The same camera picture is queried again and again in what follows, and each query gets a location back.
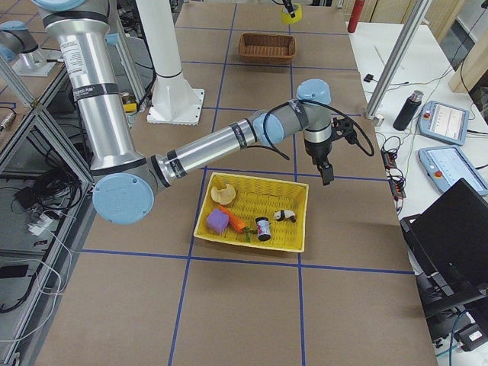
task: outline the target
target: purple sponge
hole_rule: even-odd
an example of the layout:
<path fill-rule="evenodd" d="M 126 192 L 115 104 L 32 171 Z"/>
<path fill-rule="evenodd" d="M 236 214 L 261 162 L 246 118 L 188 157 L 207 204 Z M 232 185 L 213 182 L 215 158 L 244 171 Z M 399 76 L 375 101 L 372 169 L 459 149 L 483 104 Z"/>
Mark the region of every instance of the purple sponge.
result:
<path fill-rule="evenodd" d="M 218 208 L 213 210 L 207 217 L 207 226 L 217 234 L 221 234 L 227 225 L 229 225 L 229 217 Z"/>

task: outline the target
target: blue joint cap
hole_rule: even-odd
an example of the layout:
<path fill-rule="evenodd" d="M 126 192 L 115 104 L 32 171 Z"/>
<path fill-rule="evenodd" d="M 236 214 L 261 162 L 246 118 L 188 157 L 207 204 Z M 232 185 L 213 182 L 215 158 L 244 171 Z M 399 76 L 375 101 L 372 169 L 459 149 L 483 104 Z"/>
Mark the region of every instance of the blue joint cap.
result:
<path fill-rule="evenodd" d="M 35 5 L 49 11 L 68 11 L 72 10 L 86 0 L 31 0 Z"/>
<path fill-rule="evenodd" d="M 153 208 L 154 193 L 141 177 L 128 173 L 110 174 L 98 181 L 93 205 L 100 216 L 119 225 L 136 223 Z"/>
<path fill-rule="evenodd" d="M 268 139 L 266 139 L 263 124 L 265 122 L 266 113 L 261 114 L 252 123 L 256 136 L 258 140 L 264 145 L 270 146 Z M 284 139 L 283 126 L 279 119 L 277 119 L 273 114 L 270 114 L 266 120 L 266 133 L 268 134 L 269 140 L 274 144 L 280 143 Z"/>
<path fill-rule="evenodd" d="M 23 21 L 6 21 L 0 24 L 0 31 L 28 31 Z"/>
<path fill-rule="evenodd" d="M 107 42 L 107 44 L 110 46 L 115 46 L 118 41 L 119 41 L 119 34 L 118 33 L 107 34 L 105 36 L 105 42 Z"/>
<path fill-rule="evenodd" d="M 17 55 L 10 48 L 7 48 L 0 44 L 0 57 L 9 63 L 15 60 L 15 57 L 17 57 Z"/>
<path fill-rule="evenodd" d="M 310 79 L 302 82 L 297 89 L 298 99 L 309 99 L 319 103 L 328 104 L 331 102 L 329 84 L 322 79 Z"/>

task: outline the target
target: white table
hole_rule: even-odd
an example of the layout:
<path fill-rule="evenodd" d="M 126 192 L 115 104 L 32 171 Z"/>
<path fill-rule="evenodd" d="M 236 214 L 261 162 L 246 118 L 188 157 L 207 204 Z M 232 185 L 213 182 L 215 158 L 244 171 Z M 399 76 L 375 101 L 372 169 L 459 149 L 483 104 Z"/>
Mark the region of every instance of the white table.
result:
<path fill-rule="evenodd" d="M 349 35 L 362 78 L 368 73 L 372 74 L 375 80 L 380 78 L 384 64 L 388 60 L 401 29 L 402 24 L 359 23 L 356 32 Z M 445 72 L 448 74 L 444 78 L 430 82 L 444 75 Z M 417 151 L 424 147 L 443 146 L 445 144 L 420 136 L 416 133 L 416 126 L 410 125 L 403 132 L 393 129 L 396 116 L 405 100 L 414 90 L 420 90 L 424 93 L 422 105 L 433 100 L 471 110 L 470 118 L 473 120 L 470 120 L 468 129 L 488 133 L 488 126 L 473 105 L 469 94 L 453 93 L 449 89 L 448 81 L 453 74 L 454 70 L 429 28 L 425 25 L 420 26 L 393 78 L 392 84 L 403 82 L 410 84 L 416 82 L 430 83 L 427 85 L 406 85 L 388 91 L 377 111 L 385 117 L 383 124 L 376 128 L 380 146 L 385 138 L 390 136 L 398 136 L 403 140 L 403 145 L 400 147 L 396 159 L 396 164 L 406 174 L 406 199 L 403 201 L 403 209 L 399 218 L 422 213 L 441 195 L 441 192 L 434 186 L 420 164 Z M 368 100 L 376 84 L 376 82 L 367 83 L 363 81 L 364 93 Z M 394 147 L 397 144 L 396 141 L 390 142 L 391 144 L 388 143 L 387 148 Z M 466 143 L 461 149 L 474 166 L 488 164 L 488 154 L 486 153 L 488 136 L 479 137 L 469 133 Z M 479 172 L 488 181 L 488 168 L 481 169 Z M 445 345 L 445 347 L 436 350 L 436 353 L 447 348 L 448 345 Z M 486 363 L 488 363 L 488 344 L 473 352 L 463 352 L 460 349 L 453 351 L 453 364 L 456 366 L 481 366 Z M 440 356 L 438 364 L 440 366 L 448 365 L 448 355 Z"/>

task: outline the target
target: wooden cabinet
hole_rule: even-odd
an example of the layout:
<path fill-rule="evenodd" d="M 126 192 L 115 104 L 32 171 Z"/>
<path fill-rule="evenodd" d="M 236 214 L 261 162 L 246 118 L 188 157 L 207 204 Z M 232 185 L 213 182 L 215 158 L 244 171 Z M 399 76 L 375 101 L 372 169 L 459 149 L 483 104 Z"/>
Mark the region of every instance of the wooden cabinet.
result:
<path fill-rule="evenodd" d="M 465 0 L 433 0 L 425 19 L 440 43 L 456 20 Z M 344 0 L 344 15 L 349 19 L 355 0 Z M 360 21 L 405 23 L 416 0 L 366 0 Z"/>

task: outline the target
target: small toy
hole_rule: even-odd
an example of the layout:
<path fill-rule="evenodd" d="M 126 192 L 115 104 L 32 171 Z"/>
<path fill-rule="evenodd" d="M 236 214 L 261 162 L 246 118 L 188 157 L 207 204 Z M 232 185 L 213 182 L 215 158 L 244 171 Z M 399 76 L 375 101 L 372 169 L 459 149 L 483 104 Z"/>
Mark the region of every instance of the small toy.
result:
<path fill-rule="evenodd" d="M 248 230 L 249 227 L 246 225 L 246 222 L 243 219 L 239 219 L 236 215 L 230 212 L 229 209 L 225 208 L 224 206 L 220 205 L 219 210 L 225 213 L 229 217 L 230 226 L 238 233 L 244 233 L 245 230 Z"/>
<path fill-rule="evenodd" d="M 213 210 L 207 217 L 207 226 L 217 234 L 221 234 L 227 225 L 229 225 L 229 216 L 218 208 Z"/>
<path fill-rule="evenodd" d="M 267 217 L 257 217 L 256 226 L 258 227 L 258 239 L 262 242 L 271 239 L 269 220 Z"/>
<path fill-rule="evenodd" d="M 224 189 L 218 189 L 213 186 L 210 190 L 210 196 L 214 202 L 226 206 L 236 198 L 236 189 L 229 183 L 226 184 Z"/>
<path fill-rule="evenodd" d="M 289 219 L 292 223 L 297 222 L 297 217 L 295 216 L 295 212 L 293 212 L 292 210 L 276 211 L 273 217 L 277 221 L 283 221 L 284 219 Z"/>

